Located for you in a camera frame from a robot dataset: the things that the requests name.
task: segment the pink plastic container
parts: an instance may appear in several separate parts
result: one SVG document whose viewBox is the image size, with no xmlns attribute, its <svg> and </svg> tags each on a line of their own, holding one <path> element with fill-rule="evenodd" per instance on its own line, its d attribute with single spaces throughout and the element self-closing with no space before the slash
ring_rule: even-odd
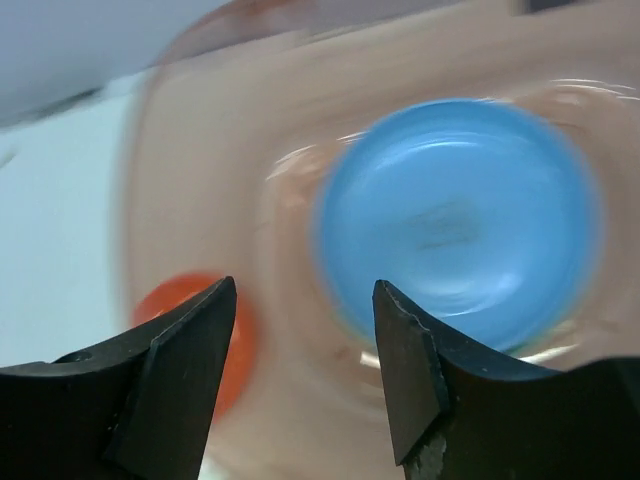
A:
<svg viewBox="0 0 640 480">
<path fill-rule="evenodd" d="M 345 145 L 412 103 L 513 101 L 583 150 L 607 223 L 599 269 L 520 356 L 571 368 L 640 350 L 640 3 L 422 4 L 232 3 L 178 38 L 147 87 L 126 198 L 129 306 L 193 271 L 233 275 L 252 305 L 255 366 L 208 447 L 229 478 L 402 478 L 375 351 L 335 314 L 308 225 Z"/>
</svg>

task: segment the translucent plastic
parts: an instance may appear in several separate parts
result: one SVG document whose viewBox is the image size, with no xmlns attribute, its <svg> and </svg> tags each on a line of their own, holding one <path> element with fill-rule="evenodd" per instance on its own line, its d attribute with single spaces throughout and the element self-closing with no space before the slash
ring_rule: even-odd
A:
<svg viewBox="0 0 640 480">
<path fill-rule="evenodd" d="M 401 478 L 375 352 L 344 327 L 313 268 L 323 176 L 358 132 L 412 103 L 493 97 L 547 118 L 583 151 L 607 231 L 588 293 L 518 355 L 565 369 L 637 353 L 640 3 L 519 16 L 515 3 L 475 0 L 375 25 L 389 12 L 372 16 L 363 0 L 318 0 L 316 16 L 305 5 L 291 18 L 257 14 L 265 22 L 214 13 L 151 82 L 130 164 L 130 305 L 194 270 L 234 275 L 251 297 L 258 364 L 208 449 L 231 478 Z M 360 27 L 322 32 L 347 27 L 340 18 Z M 246 38 L 262 39 L 230 46 Z"/>
</svg>

